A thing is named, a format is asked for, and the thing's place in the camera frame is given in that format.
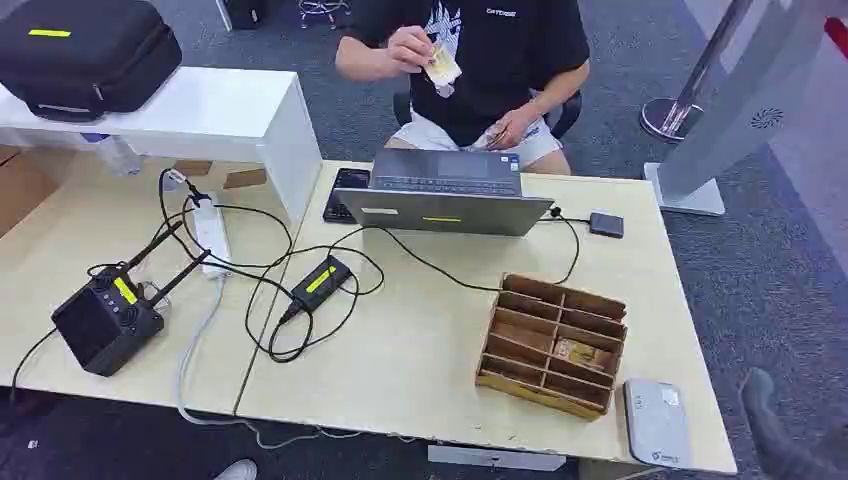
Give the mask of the person's right hand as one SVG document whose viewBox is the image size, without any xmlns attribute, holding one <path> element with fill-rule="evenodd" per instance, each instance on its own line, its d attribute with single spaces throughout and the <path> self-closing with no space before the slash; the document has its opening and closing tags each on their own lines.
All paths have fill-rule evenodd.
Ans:
<svg viewBox="0 0 848 480">
<path fill-rule="evenodd" d="M 402 73 L 417 74 L 430 65 L 434 55 L 434 45 L 421 26 L 404 26 L 396 30 L 388 39 L 389 76 Z"/>
</svg>

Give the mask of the person's left hand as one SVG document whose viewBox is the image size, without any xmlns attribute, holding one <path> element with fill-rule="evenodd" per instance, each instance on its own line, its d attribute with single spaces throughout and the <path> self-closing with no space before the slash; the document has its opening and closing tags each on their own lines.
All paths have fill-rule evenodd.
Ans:
<svg viewBox="0 0 848 480">
<path fill-rule="evenodd" d="M 526 131 L 540 118 L 532 104 L 507 112 L 487 134 L 488 150 L 507 150 L 517 146 Z"/>
</svg>

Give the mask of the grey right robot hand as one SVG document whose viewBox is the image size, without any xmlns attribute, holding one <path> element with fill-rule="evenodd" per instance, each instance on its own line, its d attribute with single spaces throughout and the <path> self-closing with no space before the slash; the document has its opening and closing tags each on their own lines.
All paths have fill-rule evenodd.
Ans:
<svg viewBox="0 0 848 480">
<path fill-rule="evenodd" d="M 792 439 L 772 408 L 772 377 L 765 370 L 748 370 L 739 396 L 751 430 L 761 470 L 771 479 L 845 479 L 847 422 L 833 426 L 813 446 Z"/>
</svg>

